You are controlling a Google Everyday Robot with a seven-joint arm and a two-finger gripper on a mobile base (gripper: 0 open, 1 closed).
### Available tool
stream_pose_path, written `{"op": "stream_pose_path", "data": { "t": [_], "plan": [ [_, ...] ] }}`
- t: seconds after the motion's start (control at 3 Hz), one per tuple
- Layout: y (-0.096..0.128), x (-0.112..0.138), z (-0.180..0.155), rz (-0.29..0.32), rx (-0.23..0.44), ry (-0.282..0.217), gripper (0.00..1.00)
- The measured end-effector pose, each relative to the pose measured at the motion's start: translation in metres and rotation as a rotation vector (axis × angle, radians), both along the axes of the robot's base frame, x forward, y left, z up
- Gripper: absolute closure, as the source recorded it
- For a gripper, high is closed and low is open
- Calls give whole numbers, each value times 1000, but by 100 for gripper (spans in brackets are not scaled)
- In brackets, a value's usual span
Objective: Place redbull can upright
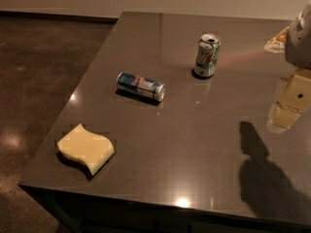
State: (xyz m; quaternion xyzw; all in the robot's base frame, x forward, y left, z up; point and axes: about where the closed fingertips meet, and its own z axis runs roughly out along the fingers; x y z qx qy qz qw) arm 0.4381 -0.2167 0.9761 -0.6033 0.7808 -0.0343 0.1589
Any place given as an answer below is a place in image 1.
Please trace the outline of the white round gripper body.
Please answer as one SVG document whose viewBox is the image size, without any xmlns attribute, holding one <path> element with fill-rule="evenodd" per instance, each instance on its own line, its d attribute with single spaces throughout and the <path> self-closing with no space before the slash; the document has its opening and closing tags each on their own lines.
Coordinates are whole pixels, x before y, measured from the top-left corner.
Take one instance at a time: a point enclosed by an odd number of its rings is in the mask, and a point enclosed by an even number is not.
<svg viewBox="0 0 311 233">
<path fill-rule="evenodd" d="M 286 60 L 296 67 L 311 68 L 311 1 L 290 24 L 285 56 Z"/>
</svg>

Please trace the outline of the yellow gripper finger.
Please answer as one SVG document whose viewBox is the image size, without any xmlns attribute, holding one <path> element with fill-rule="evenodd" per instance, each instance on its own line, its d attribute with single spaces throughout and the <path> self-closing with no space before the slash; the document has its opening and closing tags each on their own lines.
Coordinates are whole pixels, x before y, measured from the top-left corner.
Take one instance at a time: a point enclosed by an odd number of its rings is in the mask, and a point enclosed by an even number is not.
<svg viewBox="0 0 311 233">
<path fill-rule="evenodd" d="M 311 71 L 298 69 L 282 77 L 275 89 L 274 103 L 268 113 L 267 128 L 273 133 L 289 130 L 311 106 Z"/>
</svg>

